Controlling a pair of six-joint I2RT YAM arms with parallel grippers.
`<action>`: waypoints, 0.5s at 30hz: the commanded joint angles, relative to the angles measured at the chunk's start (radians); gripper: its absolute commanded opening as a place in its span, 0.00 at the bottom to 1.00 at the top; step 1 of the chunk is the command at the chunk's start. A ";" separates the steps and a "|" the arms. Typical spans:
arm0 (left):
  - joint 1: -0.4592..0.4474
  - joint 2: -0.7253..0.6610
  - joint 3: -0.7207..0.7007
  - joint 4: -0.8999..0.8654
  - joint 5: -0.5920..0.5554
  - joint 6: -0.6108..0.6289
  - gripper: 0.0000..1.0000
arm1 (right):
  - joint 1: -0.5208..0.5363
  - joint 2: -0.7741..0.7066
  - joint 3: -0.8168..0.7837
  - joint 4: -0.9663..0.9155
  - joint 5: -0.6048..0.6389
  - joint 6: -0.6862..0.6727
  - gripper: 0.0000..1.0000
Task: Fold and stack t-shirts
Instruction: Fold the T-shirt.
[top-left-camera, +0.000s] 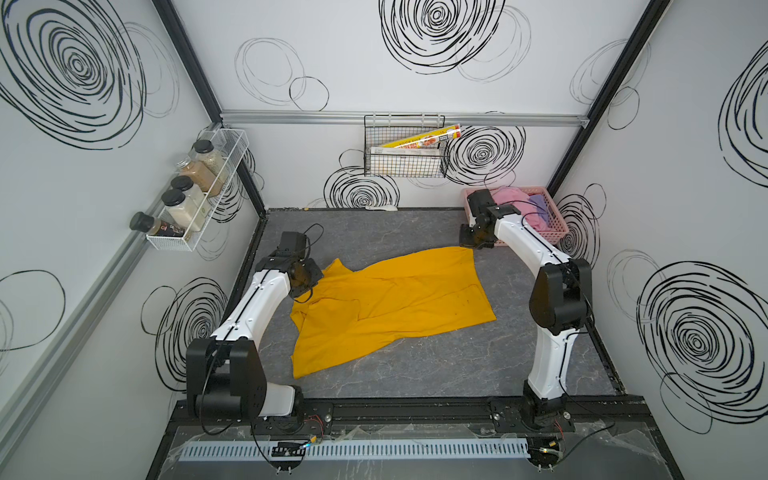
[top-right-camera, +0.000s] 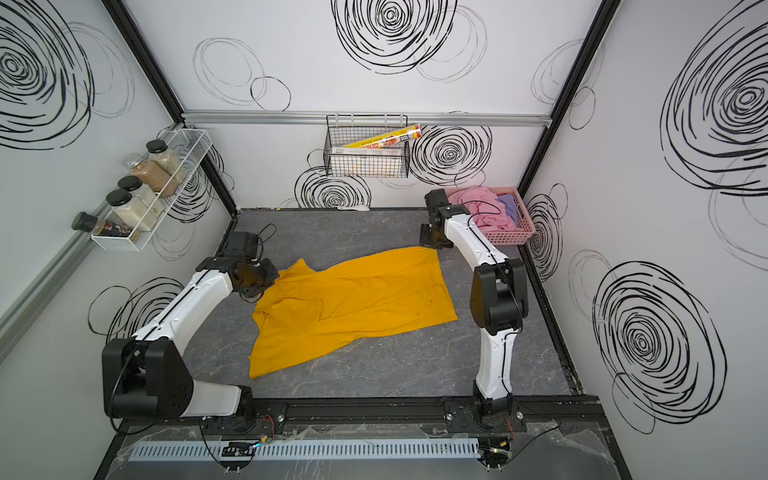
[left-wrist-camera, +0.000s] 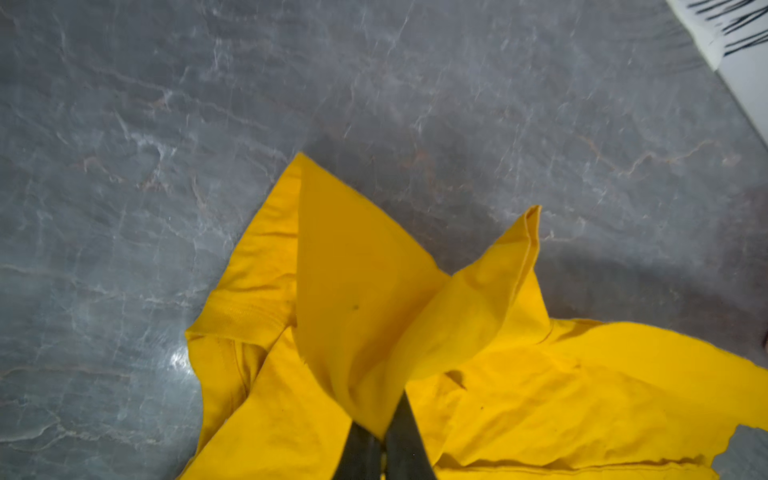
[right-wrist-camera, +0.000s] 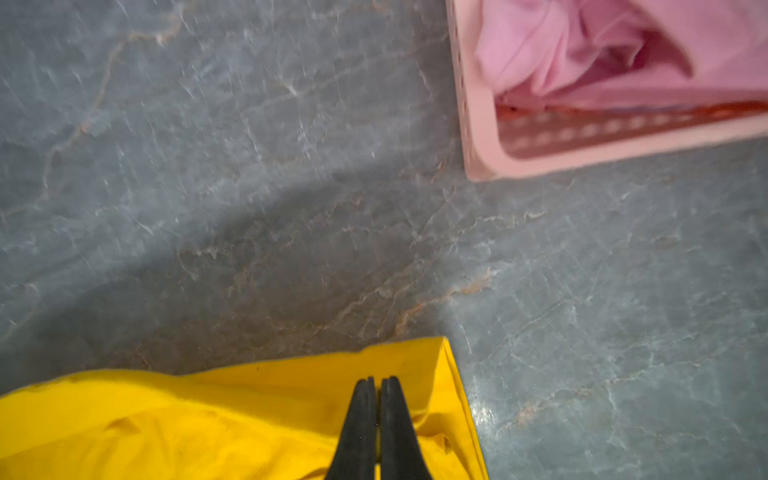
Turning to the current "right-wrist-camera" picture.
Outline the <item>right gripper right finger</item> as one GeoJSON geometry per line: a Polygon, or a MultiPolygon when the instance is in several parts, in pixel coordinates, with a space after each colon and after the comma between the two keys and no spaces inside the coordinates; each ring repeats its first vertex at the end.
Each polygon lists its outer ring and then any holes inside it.
{"type": "Polygon", "coordinates": [[[397,377],[382,380],[379,426],[381,478],[432,480],[397,377]]]}

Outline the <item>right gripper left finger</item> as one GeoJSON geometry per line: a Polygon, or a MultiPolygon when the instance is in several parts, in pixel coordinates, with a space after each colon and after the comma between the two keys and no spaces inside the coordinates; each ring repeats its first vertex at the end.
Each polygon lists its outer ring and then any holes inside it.
{"type": "Polygon", "coordinates": [[[374,480],[378,394],[372,377],[355,385],[326,480],[374,480]]]}

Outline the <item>yellow t-shirt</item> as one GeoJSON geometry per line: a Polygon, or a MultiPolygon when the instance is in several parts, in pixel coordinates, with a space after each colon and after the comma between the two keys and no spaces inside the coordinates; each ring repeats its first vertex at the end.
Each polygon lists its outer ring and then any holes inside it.
{"type": "Polygon", "coordinates": [[[1,399],[5,479],[321,479],[340,463],[354,398],[400,402],[434,479],[487,468],[450,343],[175,376],[94,370],[1,399]]]}

